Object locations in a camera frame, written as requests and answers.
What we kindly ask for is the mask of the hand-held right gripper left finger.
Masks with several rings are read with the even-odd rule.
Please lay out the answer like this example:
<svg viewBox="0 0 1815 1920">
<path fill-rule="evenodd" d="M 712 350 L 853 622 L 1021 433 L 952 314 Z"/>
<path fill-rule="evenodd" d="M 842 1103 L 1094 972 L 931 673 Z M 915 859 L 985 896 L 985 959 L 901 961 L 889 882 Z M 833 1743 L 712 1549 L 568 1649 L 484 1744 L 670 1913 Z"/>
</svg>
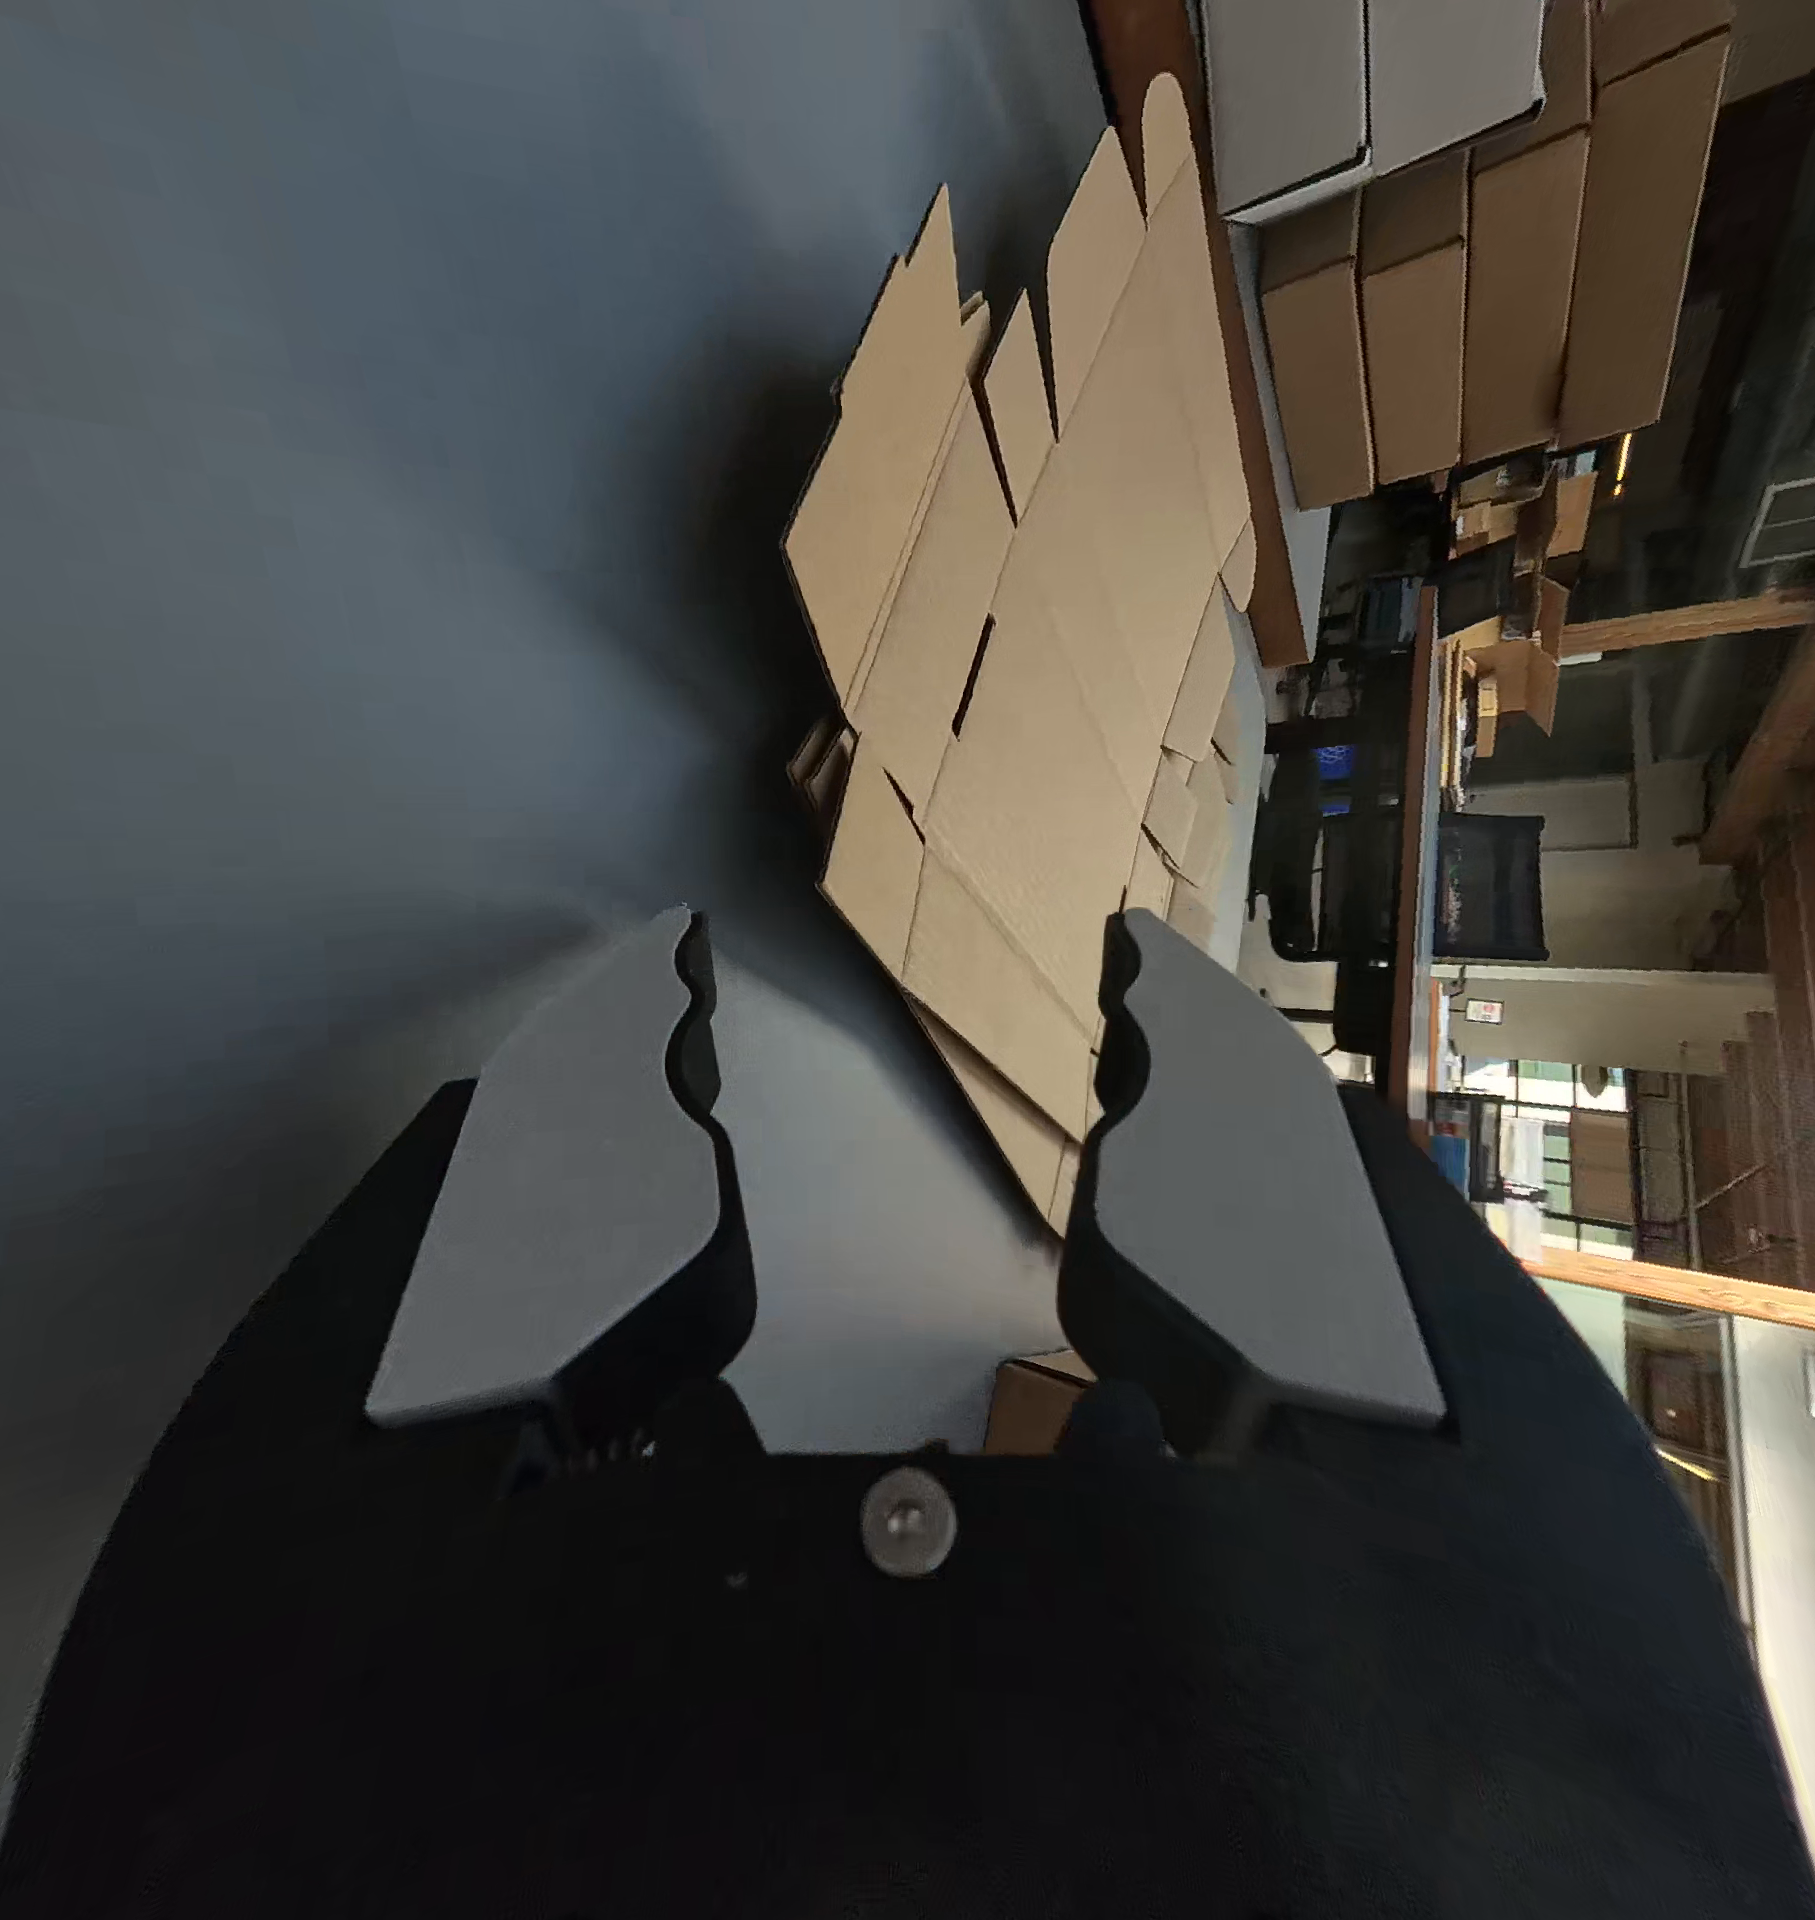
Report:
<svg viewBox="0 0 1815 1920">
<path fill-rule="evenodd" d="M 655 1428 L 758 1318 L 717 1118 L 706 922 L 673 906 L 592 954 L 495 1049 L 462 1118 L 367 1419 L 536 1415 Z"/>
</svg>

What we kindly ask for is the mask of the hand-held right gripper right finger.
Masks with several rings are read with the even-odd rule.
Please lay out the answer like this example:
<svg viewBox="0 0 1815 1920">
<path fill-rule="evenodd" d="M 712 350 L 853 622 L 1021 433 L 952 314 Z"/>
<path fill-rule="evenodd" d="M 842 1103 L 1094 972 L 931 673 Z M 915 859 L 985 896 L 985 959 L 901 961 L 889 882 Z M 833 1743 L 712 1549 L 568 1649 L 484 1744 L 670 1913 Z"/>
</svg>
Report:
<svg viewBox="0 0 1815 1920">
<path fill-rule="evenodd" d="M 1269 1417 L 1437 1433 L 1448 1399 L 1332 1075 L 1144 908 L 1103 939 L 1099 1118 L 1058 1264 L 1068 1345 L 1184 1461 Z"/>
</svg>

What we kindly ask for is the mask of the open brown cardboard box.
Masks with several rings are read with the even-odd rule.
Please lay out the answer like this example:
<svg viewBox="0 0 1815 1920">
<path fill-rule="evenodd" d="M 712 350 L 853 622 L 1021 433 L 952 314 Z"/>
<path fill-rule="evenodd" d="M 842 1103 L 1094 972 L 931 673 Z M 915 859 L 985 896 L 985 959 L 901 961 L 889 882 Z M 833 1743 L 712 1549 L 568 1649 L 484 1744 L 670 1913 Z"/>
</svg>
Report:
<svg viewBox="0 0 1815 1920">
<path fill-rule="evenodd" d="M 1442 636 L 1470 679 L 1474 760 L 1496 755 L 1499 723 L 1511 716 L 1551 737 L 1568 600 L 1563 582 L 1531 574 L 1518 609 Z"/>
</svg>

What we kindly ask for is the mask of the large white cardboard box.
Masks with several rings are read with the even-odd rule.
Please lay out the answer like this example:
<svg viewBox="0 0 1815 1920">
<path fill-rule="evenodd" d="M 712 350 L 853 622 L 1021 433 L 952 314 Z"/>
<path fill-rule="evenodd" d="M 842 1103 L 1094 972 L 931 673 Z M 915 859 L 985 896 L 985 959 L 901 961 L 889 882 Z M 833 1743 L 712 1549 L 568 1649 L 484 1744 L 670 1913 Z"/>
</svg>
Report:
<svg viewBox="0 0 1815 1920">
<path fill-rule="evenodd" d="M 1267 226 L 1544 109 L 1544 2 L 1200 2 L 1217 206 Z"/>
</svg>

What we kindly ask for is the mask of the black office chair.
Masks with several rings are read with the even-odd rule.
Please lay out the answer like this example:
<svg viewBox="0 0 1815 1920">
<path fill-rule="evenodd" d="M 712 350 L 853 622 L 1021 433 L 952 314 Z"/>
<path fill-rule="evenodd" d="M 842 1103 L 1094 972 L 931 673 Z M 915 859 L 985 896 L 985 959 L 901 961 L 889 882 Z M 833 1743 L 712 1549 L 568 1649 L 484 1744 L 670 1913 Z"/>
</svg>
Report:
<svg viewBox="0 0 1815 1920">
<path fill-rule="evenodd" d="M 1326 814 L 1322 804 L 1261 808 L 1253 894 L 1265 897 L 1269 942 L 1291 964 L 1332 964 L 1334 1044 L 1383 1058 L 1390 1044 L 1401 899 L 1401 812 Z"/>
</svg>

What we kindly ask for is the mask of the black computer monitor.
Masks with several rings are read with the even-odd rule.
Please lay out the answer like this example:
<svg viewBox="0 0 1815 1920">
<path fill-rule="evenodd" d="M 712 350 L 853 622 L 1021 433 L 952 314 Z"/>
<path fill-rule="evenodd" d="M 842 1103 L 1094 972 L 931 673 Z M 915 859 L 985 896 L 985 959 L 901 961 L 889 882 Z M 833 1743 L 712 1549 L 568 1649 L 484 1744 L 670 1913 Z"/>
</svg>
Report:
<svg viewBox="0 0 1815 1920">
<path fill-rule="evenodd" d="M 1544 964 L 1544 815 L 1445 812 L 1433 954 L 1442 963 Z"/>
</svg>

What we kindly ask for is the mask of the wooden desk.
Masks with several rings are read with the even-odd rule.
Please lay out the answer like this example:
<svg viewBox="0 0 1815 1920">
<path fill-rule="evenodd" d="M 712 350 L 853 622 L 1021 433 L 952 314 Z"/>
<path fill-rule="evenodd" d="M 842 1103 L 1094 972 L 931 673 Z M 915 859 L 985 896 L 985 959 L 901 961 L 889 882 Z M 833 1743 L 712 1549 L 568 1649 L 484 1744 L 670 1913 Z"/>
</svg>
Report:
<svg viewBox="0 0 1815 1920">
<path fill-rule="evenodd" d="M 1433 974 L 1433 924 L 1439 873 L 1445 753 L 1451 721 L 1449 654 L 1439 632 L 1439 588 L 1426 584 L 1418 602 L 1409 663 L 1407 728 L 1401 763 L 1401 832 L 1395 902 L 1395 949 L 1388 986 L 1388 1039 L 1378 1058 L 1375 1088 L 1401 1118 L 1418 1148 L 1426 1148 L 1428 1100 L 1439 1049 L 1439 996 Z"/>
</svg>

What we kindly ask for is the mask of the wooden railing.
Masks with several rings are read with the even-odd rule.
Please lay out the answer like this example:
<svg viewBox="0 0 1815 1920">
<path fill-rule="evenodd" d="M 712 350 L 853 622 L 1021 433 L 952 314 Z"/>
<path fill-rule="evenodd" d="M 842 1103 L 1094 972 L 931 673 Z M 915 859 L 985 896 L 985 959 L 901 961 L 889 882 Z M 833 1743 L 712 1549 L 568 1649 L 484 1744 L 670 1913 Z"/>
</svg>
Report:
<svg viewBox="0 0 1815 1920">
<path fill-rule="evenodd" d="M 1548 1247 L 1523 1257 L 1539 1283 L 1564 1283 L 1695 1312 L 1815 1333 L 1815 1291 Z"/>
</svg>

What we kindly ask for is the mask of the wooden ceiling beam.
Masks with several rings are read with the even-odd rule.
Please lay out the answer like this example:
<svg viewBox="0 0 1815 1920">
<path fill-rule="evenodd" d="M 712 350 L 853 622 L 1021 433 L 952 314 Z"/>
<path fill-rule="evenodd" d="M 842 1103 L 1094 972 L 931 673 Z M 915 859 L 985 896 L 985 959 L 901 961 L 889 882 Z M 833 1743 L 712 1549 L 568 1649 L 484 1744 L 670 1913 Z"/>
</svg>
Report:
<svg viewBox="0 0 1815 1920">
<path fill-rule="evenodd" d="M 1753 632 L 1798 632 L 1815 623 L 1815 593 L 1770 593 L 1693 602 L 1621 618 L 1570 622 L 1563 662 L 1592 662 L 1648 647 L 1716 641 Z"/>
</svg>

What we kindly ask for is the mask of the white wall vent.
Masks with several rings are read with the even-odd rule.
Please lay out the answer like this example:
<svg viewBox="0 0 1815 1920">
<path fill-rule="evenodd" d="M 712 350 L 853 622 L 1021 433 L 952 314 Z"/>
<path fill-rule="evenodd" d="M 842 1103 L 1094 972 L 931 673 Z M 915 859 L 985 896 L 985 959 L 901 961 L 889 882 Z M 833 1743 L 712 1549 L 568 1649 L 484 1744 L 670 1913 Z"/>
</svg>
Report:
<svg viewBox="0 0 1815 1920">
<path fill-rule="evenodd" d="M 1771 483 L 1756 506 L 1737 564 L 1776 569 L 1815 560 L 1815 477 Z"/>
</svg>

